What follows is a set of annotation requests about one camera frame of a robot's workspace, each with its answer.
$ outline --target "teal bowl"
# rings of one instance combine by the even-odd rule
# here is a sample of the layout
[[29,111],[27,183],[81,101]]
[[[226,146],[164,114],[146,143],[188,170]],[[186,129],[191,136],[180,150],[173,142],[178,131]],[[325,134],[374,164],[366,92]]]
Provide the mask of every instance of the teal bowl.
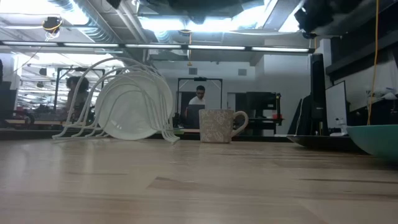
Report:
[[398,125],[352,126],[347,132],[365,152],[398,162]]

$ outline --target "mug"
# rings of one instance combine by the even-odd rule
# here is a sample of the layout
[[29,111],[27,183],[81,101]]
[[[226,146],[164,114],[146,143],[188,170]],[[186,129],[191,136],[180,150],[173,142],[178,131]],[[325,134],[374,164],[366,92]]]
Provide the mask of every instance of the mug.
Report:
[[[233,130],[234,119],[244,116],[244,124]],[[241,132],[249,123],[248,115],[243,111],[233,110],[199,110],[200,141],[229,143],[231,138]]]

